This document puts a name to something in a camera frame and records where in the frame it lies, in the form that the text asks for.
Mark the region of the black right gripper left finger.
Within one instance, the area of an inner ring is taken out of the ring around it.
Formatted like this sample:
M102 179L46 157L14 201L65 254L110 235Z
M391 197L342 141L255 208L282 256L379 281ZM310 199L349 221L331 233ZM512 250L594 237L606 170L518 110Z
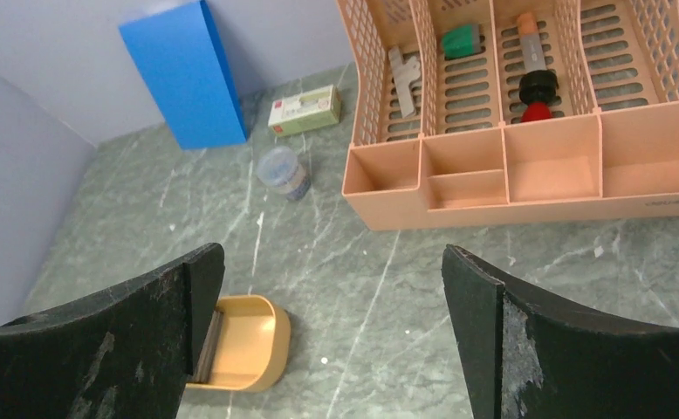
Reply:
M205 244L0 326L0 418L173 418L225 272Z

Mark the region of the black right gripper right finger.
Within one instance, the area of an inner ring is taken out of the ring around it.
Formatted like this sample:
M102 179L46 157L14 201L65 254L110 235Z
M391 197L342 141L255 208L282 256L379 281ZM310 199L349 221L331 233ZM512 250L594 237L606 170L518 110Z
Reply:
M604 313L457 245L442 281L476 418L679 418L679 327Z

